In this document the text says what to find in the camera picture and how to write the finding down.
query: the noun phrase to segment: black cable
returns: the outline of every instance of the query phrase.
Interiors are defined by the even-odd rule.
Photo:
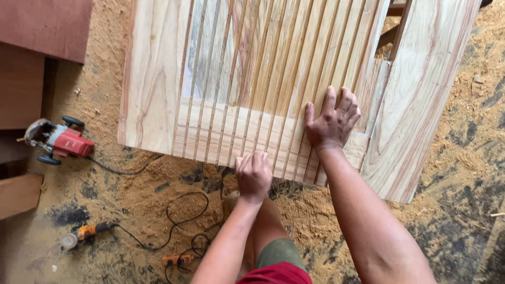
[[[206,201],[206,204],[205,204],[205,207],[204,209],[198,213],[197,215],[195,215],[194,217],[191,217],[189,219],[186,219],[186,220],[183,220],[181,222],[176,222],[174,221],[171,217],[170,217],[170,214],[168,213],[168,208],[170,206],[170,204],[184,196],[188,196],[188,195],[201,195],[205,198],[205,201]],[[152,248],[148,245],[145,245],[144,243],[142,243],[139,239],[137,239],[132,233],[130,233],[127,229],[123,228],[121,225],[118,224],[118,227],[120,227],[123,231],[125,231],[127,234],[129,234],[134,240],[137,241],[137,243],[140,244],[140,246],[145,249],[145,250],[149,250],[149,251],[157,251],[159,249],[162,249],[164,248],[166,245],[168,245],[168,243],[170,242],[170,240],[172,239],[172,232],[174,230],[175,227],[179,227],[180,229],[184,230],[183,228],[181,228],[179,225],[181,224],[184,224],[184,223],[187,223],[187,222],[191,222],[195,219],[197,219],[198,217],[202,216],[206,211],[207,209],[209,208],[209,198],[202,192],[189,192],[189,193],[185,193],[185,194],[182,194],[182,195],[179,195],[177,196],[176,198],[174,198],[173,200],[169,201],[166,208],[165,208],[165,213],[167,215],[167,218],[170,220],[170,222],[172,222],[172,227],[170,228],[170,232],[169,232],[169,235],[168,235],[168,240],[162,244],[161,246],[157,247],[157,248]],[[218,226],[218,225],[221,225],[221,223],[217,223],[217,224],[214,224],[212,225],[211,227],[207,228],[204,230],[204,233],[209,231],[210,229]],[[189,251],[193,251],[198,258],[203,258],[205,253],[207,252],[207,249],[209,248],[209,246],[211,245],[211,239],[206,236],[204,233],[199,233],[197,235],[195,235],[193,237],[193,239],[191,240],[191,248],[185,250],[184,252],[182,252],[179,257],[177,258],[177,270],[179,272],[183,272],[183,273],[192,273],[193,271],[187,269],[187,268],[184,268],[182,267],[182,263],[181,263],[181,257],[182,255],[184,255],[185,253],[189,252]],[[202,247],[202,248],[197,248],[195,246],[195,240],[198,238],[198,237],[202,237],[202,238],[205,238],[205,240],[207,241],[206,244]],[[172,283],[169,279],[168,279],[168,276],[167,276],[167,269],[170,267],[170,263],[167,263],[167,266],[165,267],[165,279],[167,280],[168,283]]]
[[[112,173],[115,173],[115,174],[122,174],[122,175],[136,175],[136,174],[139,174],[141,172],[143,172],[147,166],[149,166],[152,162],[154,162],[155,160],[159,159],[163,157],[163,154],[160,154],[158,156],[156,156],[156,158],[154,158],[153,160],[151,160],[150,162],[148,162],[143,168],[141,168],[140,170],[136,171],[136,172],[131,172],[131,173],[127,173],[127,172],[120,172],[120,171],[117,171],[117,170],[113,170],[109,167],[107,167],[106,165],[104,164],[101,164],[99,161],[93,159],[92,157],[84,157],[85,159],[87,160],[90,160],[91,162],[97,164],[98,166],[102,167],[103,169],[106,169],[107,171],[109,172],[112,172]]]

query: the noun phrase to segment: person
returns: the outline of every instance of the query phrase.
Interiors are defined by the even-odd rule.
[[[315,121],[314,105],[307,103],[305,132],[328,176],[359,277],[363,283],[436,283],[414,238],[345,158],[342,149],[361,112],[349,89],[341,93],[335,109],[335,90],[328,87]],[[240,196],[191,283],[312,283],[279,209],[265,198],[272,182],[266,154],[237,158],[235,173]]]

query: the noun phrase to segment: person's right hand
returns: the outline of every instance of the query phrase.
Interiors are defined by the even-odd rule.
[[[253,205],[261,205],[272,184],[272,167],[267,153],[256,151],[243,158],[235,158],[240,198]]]
[[[314,121],[314,104],[307,103],[305,110],[305,132],[316,151],[322,149],[342,149],[349,138],[354,124],[361,117],[358,99],[346,87],[340,89],[342,100],[335,109],[337,95],[332,86],[328,94],[321,116]]]

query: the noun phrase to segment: forearm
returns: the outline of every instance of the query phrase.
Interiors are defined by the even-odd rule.
[[[239,198],[205,254],[191,283],[235,283],[247,235],[261,207]]]
[[[363,283],[434,282],[419,246],[341,149],[318,151],[333,206]]]

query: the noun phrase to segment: concrete floor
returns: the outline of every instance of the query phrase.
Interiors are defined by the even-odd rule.
[[[53,76],[43,112],[54,122],[62,115],[85,121],[84,136],[96,143],[93,156],[102,163],[124,171],[149,165],[136,176],[118,176],[84,159],[50,167],[32,158],[29,171],[45,175],[40,204],[1,221],[0,282],[165,283],[161,257],[181,253],[193,235],[219,222],[221,193],[236,189],[230,169],[170,156],[154,160],[155,153],[116,144],[129,11],[129,0],[93,1],[86,64],[47,62]],[[414,200],[388,203],[441,283],[505,282],[505,221],[489,216],[505,212],[504,16],[505,0],[481,10]],[[473,82],[475,75],[483,84]],[[59,245],[72,228],[110,219],[162,244],[170,228],[166,203],[194,191],[209,196],[208,211],[176,231],[163,250],[142,250],[117,229],[72,252]],[[326,188],[278,179],[271,190],[314,283],[360,283],[328,196]],[[174,214],[184,219],[200,205],[182,203]],[[190,275],[170,269],[169,278],[185,283]]]

